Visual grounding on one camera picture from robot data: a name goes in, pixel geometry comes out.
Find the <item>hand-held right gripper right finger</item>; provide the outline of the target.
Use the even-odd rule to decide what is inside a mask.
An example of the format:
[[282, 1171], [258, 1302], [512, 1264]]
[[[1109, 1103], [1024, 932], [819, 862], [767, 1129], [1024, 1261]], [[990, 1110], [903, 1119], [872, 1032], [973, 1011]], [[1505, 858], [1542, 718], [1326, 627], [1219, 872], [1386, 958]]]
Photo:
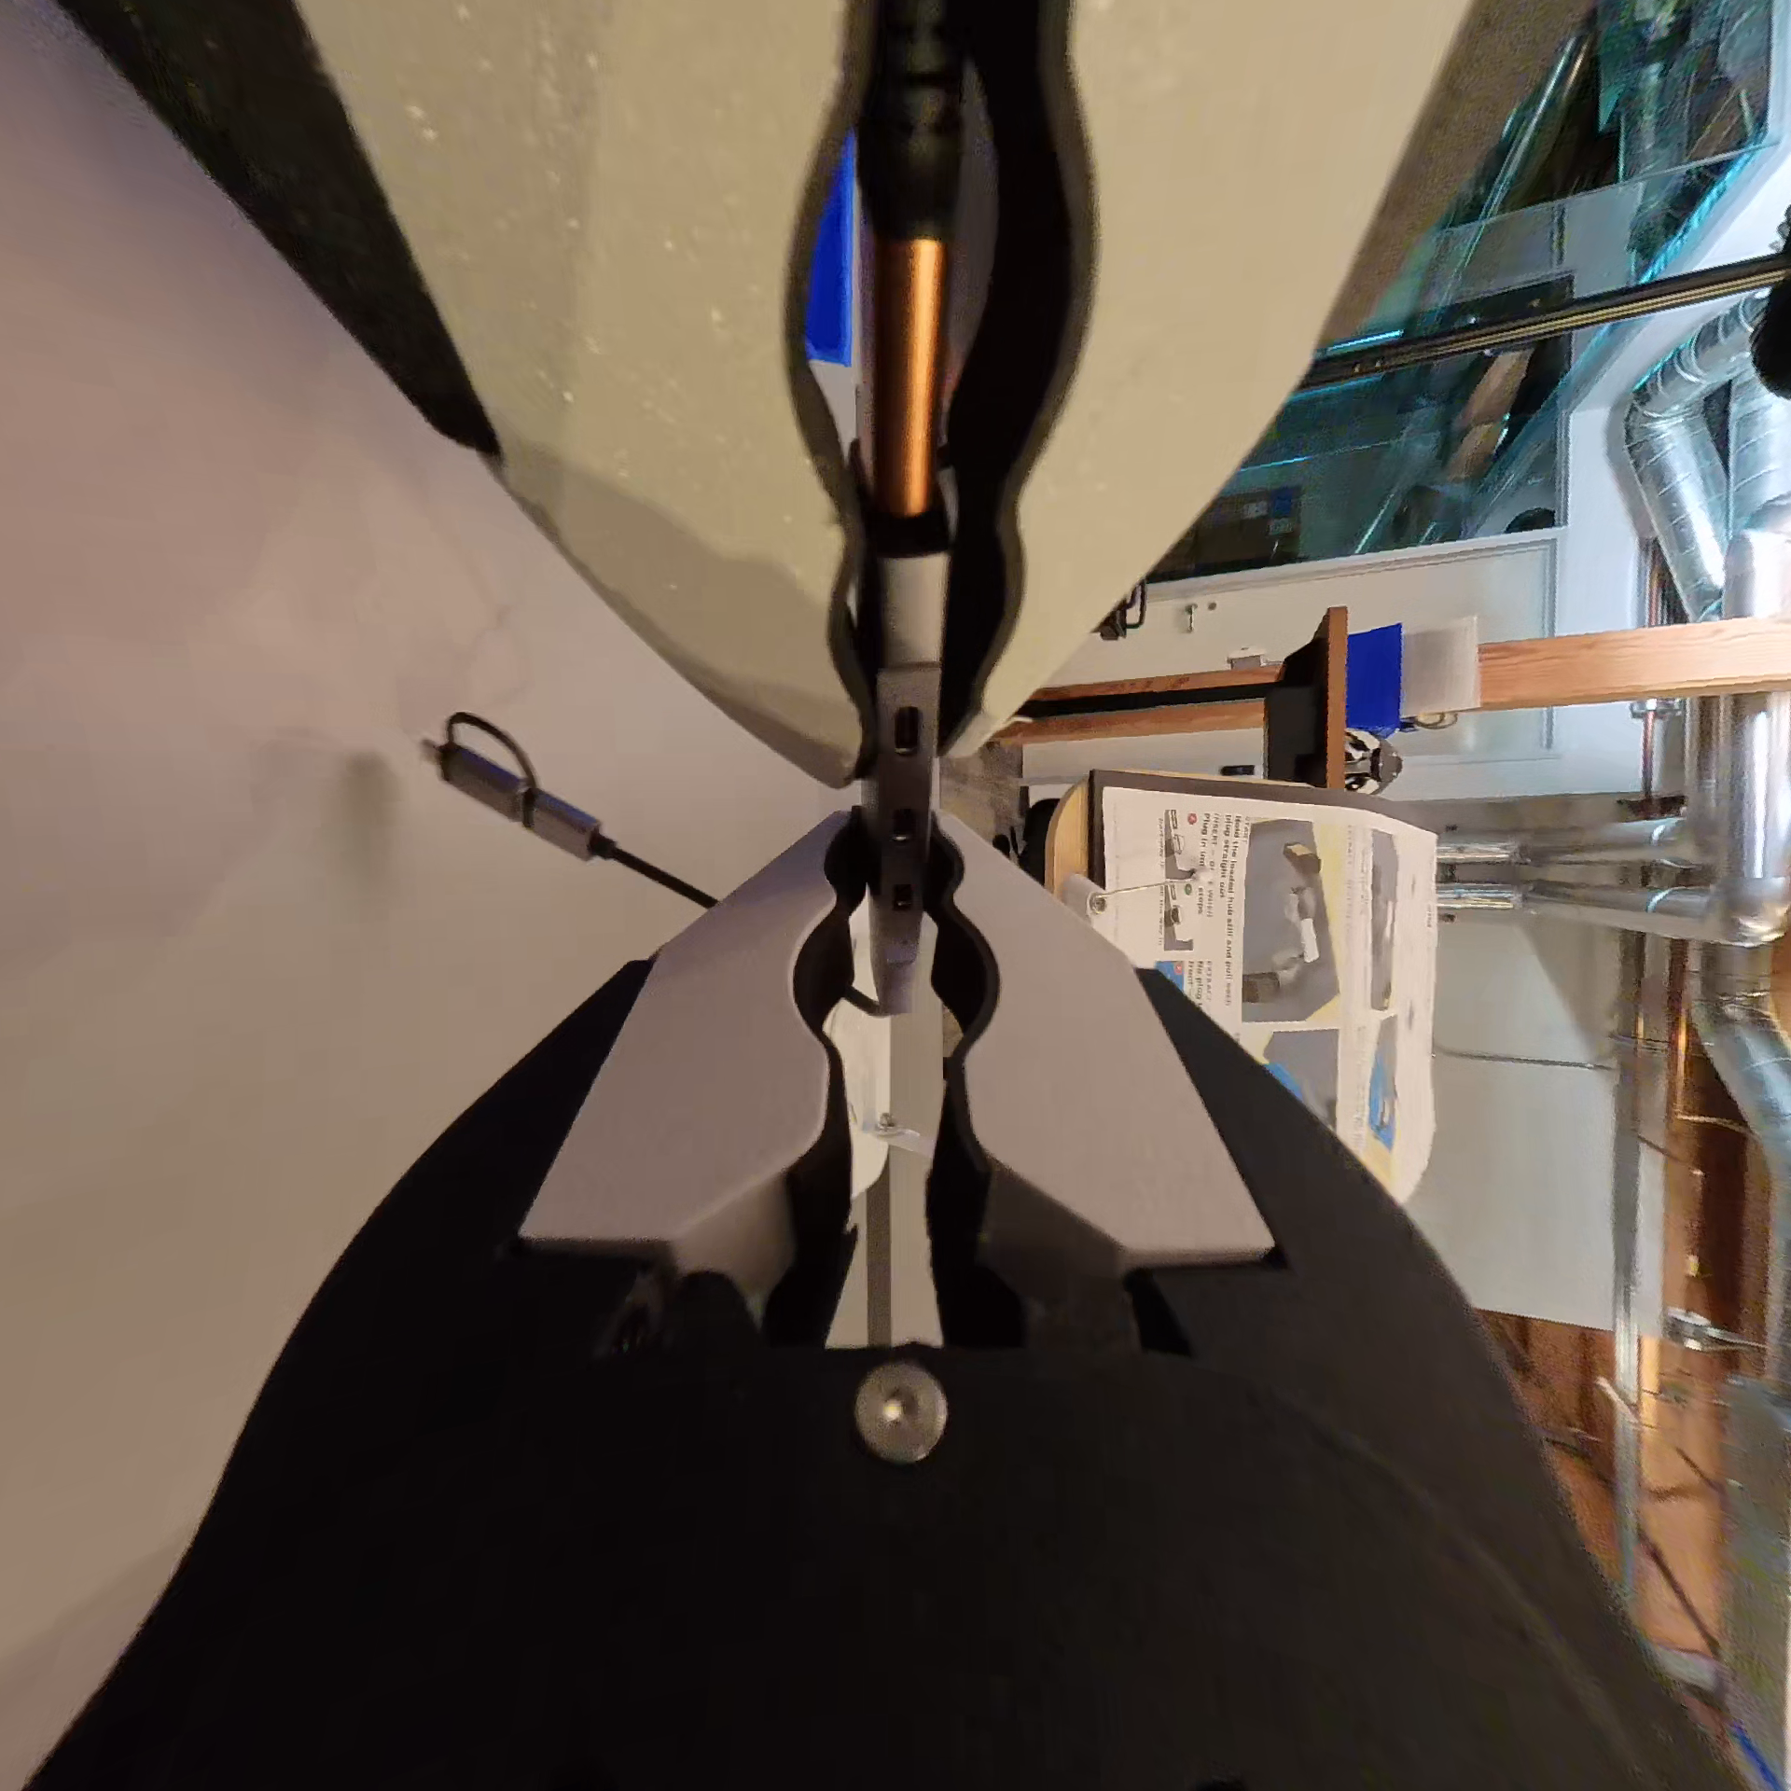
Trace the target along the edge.
[[922, 1221], [942, 1330], [1141, 1330], [1158, 1270], [1276, 1256], [1147, 981], [961, 818], [928, 847], [958, 1023]]

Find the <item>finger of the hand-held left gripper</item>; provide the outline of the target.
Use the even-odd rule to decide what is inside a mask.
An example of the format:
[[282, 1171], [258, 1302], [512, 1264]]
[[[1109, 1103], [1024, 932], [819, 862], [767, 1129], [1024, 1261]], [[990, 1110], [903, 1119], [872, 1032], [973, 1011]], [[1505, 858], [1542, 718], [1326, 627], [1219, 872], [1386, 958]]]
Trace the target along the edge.
[[509, 491], [679, 677], [795, 772], [851, 781], [860, 502], [807, 358], [807, 286], [865, 4], [300, 12]]
[[1068, 4], [1036, 91], [1069, 202], [1069, 337], [998, 497], [979, 747], [1224, 491], [1304, 378], [1467, 4]]

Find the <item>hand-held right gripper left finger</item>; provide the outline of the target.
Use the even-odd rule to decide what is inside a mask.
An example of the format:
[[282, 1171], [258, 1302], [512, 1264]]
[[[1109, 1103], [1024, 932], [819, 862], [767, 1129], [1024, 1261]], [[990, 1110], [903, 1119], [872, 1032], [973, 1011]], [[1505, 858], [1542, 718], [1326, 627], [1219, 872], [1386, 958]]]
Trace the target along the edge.
[[541, 1270], [651, 1302], [720, 1280], [761, 1330], [836, 1330], [892, 1018], [856, 985], [860, 813], [836, 812], [656, 954], [526, 1218]]

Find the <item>black cable orange plug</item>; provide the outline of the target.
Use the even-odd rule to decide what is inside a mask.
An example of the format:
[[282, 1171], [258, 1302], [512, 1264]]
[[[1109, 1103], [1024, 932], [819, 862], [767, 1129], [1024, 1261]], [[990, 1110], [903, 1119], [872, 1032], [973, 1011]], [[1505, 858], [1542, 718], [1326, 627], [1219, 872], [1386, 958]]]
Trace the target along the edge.
[[937, 667], [948, 635], [948, 502], [937, 413], [961, 189], [961, 29], [948, 0], [872, 9], [856, 176], [865, 224], [860, 525], [878, 667]]

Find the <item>silver USB hub white tag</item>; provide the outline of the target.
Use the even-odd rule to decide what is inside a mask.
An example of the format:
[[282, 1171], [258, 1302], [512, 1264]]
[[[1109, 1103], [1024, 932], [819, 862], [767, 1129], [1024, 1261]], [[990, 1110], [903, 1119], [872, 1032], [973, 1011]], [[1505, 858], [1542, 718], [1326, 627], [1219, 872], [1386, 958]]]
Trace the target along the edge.
[[830, 1344], [942, 1334], [928, 1276], [928, 1171], [942, 1129], [954, 1023], [928, 985], [937, 930], [922, 916], [937, 806], [937, 667], [878, 677], [872, 772], [860, 775], [865, 896], [851, 916], [851, 991], [830, 1037], [845, 1052], [851, 1145], [851, 1264]]

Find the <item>printed instruction sheet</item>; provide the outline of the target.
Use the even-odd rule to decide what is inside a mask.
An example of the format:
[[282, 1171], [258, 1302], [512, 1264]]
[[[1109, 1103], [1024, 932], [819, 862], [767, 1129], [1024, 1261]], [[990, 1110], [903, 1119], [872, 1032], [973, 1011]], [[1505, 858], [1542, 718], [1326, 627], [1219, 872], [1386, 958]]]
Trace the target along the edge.
[[1084, 908], [1412, 1204], [1434, 1145], [1439, 839], [1343, 791], [1090, 772]]

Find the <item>black metal post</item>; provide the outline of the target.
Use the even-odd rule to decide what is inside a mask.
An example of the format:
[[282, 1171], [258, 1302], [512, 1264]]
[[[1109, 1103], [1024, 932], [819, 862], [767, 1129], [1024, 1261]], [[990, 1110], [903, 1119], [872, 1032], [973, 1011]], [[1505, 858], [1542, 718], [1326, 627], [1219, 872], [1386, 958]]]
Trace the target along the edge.
[[1472, 322], [1472, 329], [1446, 329], [1426, 337], [1399, 337], [1399, 342], [1386, 337], [1358, 352], [1326, 352], [1309, 367], [1294, 391], [1343, 390], [1343, 385], [1358, 385], [1358, 378], [1378, 378], [1399, 370], [1439, 367], [1456, 356], [1542, 346], [1555, 337], [1577, 337], [1587, 329], [1619, 329], [1619, 322], [1638, 322], [1638, 318], [1659, 318], [1659, 311], [1678, 311], [1694, 305], [1750, 299], [1750, 294], [1776, 287], [1787, 272], [1791, 272], [1787, 249], [1774, 249], [1774, 254], [1750, 254], [1750, 261], [1686, 272], [1686, 274], [1668, 274], [1648, 286], [1626, 286], [1609, 294], [1548, 305], [1505, 322]]

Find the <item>wooden post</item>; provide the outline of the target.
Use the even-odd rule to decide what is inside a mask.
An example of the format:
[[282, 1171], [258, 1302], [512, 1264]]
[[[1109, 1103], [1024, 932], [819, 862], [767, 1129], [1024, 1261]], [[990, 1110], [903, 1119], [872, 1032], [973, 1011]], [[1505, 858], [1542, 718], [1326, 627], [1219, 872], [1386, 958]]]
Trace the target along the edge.
[[[1286, 684], [1280, 664], [1129, 684], [1068, 684], [1036, 691], [998, 744], [1081, 744], [1138, 733], [1248, 728]], [[1555, 709], [1642, 696], [1787, 691], [1791, 620], [1736, 618], [1555, 638], [1479, 646], [1479, 689], [1465, 709]]]

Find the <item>silver ventilation duct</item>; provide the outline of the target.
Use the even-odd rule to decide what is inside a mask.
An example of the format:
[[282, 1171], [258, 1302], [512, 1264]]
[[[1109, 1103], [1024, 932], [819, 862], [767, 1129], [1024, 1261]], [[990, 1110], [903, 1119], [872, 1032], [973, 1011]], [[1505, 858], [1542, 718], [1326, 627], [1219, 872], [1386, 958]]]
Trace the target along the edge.
[[[1629, 487], [1693, 620], [1787, 620], [1787, 398], [1758, 370], [1774, 305], [1703, 322], [1626, 402]], [[1750, 689], [1694, 709], [1693, 844], [1712, 888], [1655, 896], [1642, 930], [1768, 946], [1791, 903], [1791, 696]]]

